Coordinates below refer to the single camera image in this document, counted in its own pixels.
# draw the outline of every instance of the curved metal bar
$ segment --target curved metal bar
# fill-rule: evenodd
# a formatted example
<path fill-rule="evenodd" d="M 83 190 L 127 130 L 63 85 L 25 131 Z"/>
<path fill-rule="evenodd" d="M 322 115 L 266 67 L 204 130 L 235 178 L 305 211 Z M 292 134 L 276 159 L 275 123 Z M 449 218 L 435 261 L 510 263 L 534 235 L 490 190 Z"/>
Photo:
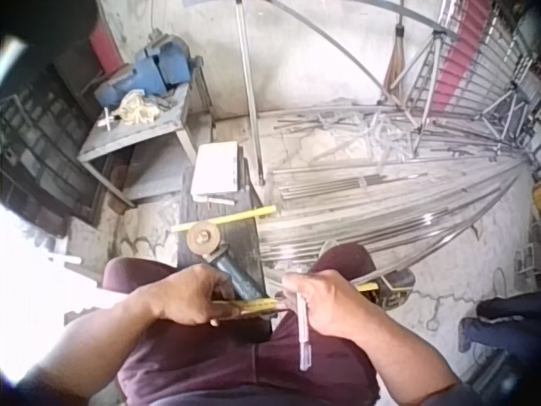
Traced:
<path fill-rule="evenodd" d="M 419 14 L 419 13 L 411 10 L 410 8 L 402 7 L 399 4 L 394 4 L 394 3 L 388 2 L 386 0 L 347 0 L 347 1 L 355 2 L 355 3 L 368 4 L 370 6 L 374 6 L 374 7 L 377 7 L 377 8 L 383 8 L 384 10 L 388 10 L 388 11 L 391 11 L 393 13 L 397 13 L 397 14 L 402 15 L 404 17 L 408 17 L 409 19 L 414 19 L 415 21 L 417 21 L 417 22 L 419 22 L 421 24 L 427 25 L 432 30 L 441 31 L 441 32 L 447 34 L 447 36 L 449 36 L 453 40 L 458 38 L 458 35 L 456 34 L 455 31 L 449 30 L 449 29 L 445 28 L 443 25 L 438 24 L 433 19 L 430 19 L 430 18 L 428 18 L 428 17 L 426 17 L 426 16 L 424 16 L 422 14 Z"/>
<path fill-rule="evenodd" d="M 405 258 L 402 261 L 399 261 L 394 266 L 389 266 L 387 268 L 379 269 L 377 271 L 371 272 L 368 275 L 365 275 L 363 277 L 358 277 L 357 279 L 353 279 L 350 281 L 351 283 L 366 283 L 368 281 L 371 281 L 373 279 L 376 279 L 377 277 L 382 277 L 387 273 L 393 272 L 393 271 L 400 271 L 402 269 L 406 269 L 410 266 L 413 266 L 426 257 L 432 255 L 434 252 L 439 250 L 442 247 L 445 247 L 447 244 L 449 244 L 453 239 L 458 237 L 460 234 L 464 233 L 466 230 L 468 230 L 473 224 L 475 224 L 481 217 L 483 217 L 492 207 L 495 206 L 496 203 L 498 203 L 502 197 L 505 196 L 507 191 L 511 188 L 513 184 L 515 184 L 516 180 L 518 179 L 518 175 L 512 179 L 505 187 L 501 189 L 501 191 L 493 198 L 491 199 L 484 207 L 482 207 L 479 211 L 477 211 L 473 216 L 465 220 L 464 222 L 459 223 L 455 228 L 451 228 L 449 231 L 447 231 L 443 236 L 441 236 L 438 240 L 430 244 L 428 247 L 426 247 L 421 252 L 418 252 L 417 254 L 411 255 L 407 258 Z"/>
<path fill-rule="evenodd" d="M 272 4 L 273 6 L 279 8 L 281 11 L 283 11 L 286 14 L 291 15 L 294 19 L 297 19 L 310 29 L 314 30 L 318 34 L 320 34 L 323 38 L 325 38 L 328 42 L 330 42 L 332 45 L 334 45 L 336 48 L 338 48 L 344 55 L 348 57 L 350 61 L 355 63 L 359 69 L 361 69 L 364 74 L 366 74 L 372 82 L 378 86 L 381 93 L 387 97 L 388 100 L 392 100 L 400 109 L 404 110 L 404 113 L 406 114 L 407 118 L 412 122 L 413 125 L 417 125 L 415 120 L 413 120 L 412 116 L 409 114 L 409 112 L 406 111 L 406 108 L 402 104 L 400 100 L 398 100 L 394 95 L 390 94 L 387 89 L 372 75 L 372 73 L 359 61 L 351 52 L 349 52 L 340 42 L 335 40 L 332 36 L 327 34 L 325 31 L 323 31 L 320 27 L 315 25 L 312 21 L 304 17 L 303 15 L 297 13 L 292 8 L 289 8 L 284 3 L 280 3 L 278 0 L 264 0 L 268 2 L 269 4 Z"/>

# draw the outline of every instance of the concrete wall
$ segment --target concrete wall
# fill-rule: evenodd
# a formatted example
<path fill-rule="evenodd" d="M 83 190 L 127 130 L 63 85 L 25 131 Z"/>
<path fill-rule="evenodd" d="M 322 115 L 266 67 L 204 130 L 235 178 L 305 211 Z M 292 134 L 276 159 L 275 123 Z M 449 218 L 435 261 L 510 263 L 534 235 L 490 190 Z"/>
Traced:
<path fill-rule="evenodd" d="M 193 55 L 202 55 L 210 97 L 221 118 L 247 112 L 233 0 L 188 8 L 179 0 L 101 0 L 124 59 L 132 61 L 151 27 L 181 36 Z M 284 3 L 334 36 L 379 80 L 391 57 L 396 14 L 342 0 L 284 0 Z M 406 0 L 411 8 L 437 19 L 441 0 Z M 274 6 L 245 2 L 250 57 L 258 110 L 309 106 L 340 97 L 374 103 L 378 88 L 322 37 Z M 430 29 L 404 19 L 406 60 Z M 417 70 L 407 76 L 406 88 Z"/>

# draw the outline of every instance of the yellow tape measure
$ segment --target yellow tape measure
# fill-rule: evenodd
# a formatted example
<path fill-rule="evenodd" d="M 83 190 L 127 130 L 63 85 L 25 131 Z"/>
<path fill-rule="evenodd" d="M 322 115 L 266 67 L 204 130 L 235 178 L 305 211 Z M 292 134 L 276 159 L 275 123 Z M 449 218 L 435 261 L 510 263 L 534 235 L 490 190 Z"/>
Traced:
<path fill-rule="evenodd" d="M 379 288 L 378 284 L 374 282 L 363 283 L 354 286 L 359 292 L 368 292 L 372 290 L 377 290 Z M 277 300 L 273 298 L 265 298 L 253 300 L 232 300 L 225 303 L 231 303 L 233 305 L 236 305 L 241 310 L 242 314 L 247 314 L 276 310 Z"/>

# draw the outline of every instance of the metal frame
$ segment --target metal frame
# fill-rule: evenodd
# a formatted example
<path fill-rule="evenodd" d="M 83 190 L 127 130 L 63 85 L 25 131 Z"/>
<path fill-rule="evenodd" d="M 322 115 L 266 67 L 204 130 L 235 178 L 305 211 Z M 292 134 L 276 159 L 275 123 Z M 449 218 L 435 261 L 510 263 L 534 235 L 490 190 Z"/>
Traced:
<path fill-rule="evenodd" d="M 240 52 L 243 59 L 244 84 L 246 85 L 246 97 L 248 98 L 248 111 L 250 117 L 250 128 L 254 140 L 255 156 L 257 159 L 257 173 L 260 179 L 260 186 L 265 184 L 263 173 L 263 158 L 261 155 L 260 129 L 257 119 L 257 107 L 255 106 L 254 84 L 252 82 L 252 68 L 250 66 L 250 55 L 248 46 L 248 34 L 246 33 L 246 20 L 244 18 L 243 0 L 235 0 L 235 12 L 237 16 L 238 40 Z"/>

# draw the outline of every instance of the table leg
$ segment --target table leg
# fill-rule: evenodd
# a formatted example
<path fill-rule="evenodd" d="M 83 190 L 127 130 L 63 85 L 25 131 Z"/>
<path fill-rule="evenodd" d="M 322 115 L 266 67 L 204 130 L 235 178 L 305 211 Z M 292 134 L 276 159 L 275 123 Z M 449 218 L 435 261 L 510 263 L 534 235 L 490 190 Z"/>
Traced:
<path fill-rule="evenodd" d="M 81 163 L 86 168 L 86 170 L 94 176 L 94 178 L 98 179 L 98 181 L 100 181 L 100 183 L 103 184 L 111 193 L 117 196 L 118 199 L 126 203 L 129 207 L 135 207 L 135 204 L 130 199 L 128 199 L 124 195 L 124 193 L 122 193 L 114 184 L 109 182 L 109 179 L 103 176 L 100 171 L 98 171 L 95 167 L 92 166 L 92 164 L 90 164 L 90 162 Z"/>
<path fill-rule="evenodd" d="M 184 127 L 177 131 L 177 137 L 180 143 L 183 145 L 186 155 L 188 155 L 189 160 L 195 165 L 195 158 L 197 157 L 197 151 L 194 147 L 194 142 L 192 135 L 189 133 L 189 128 Z"/>

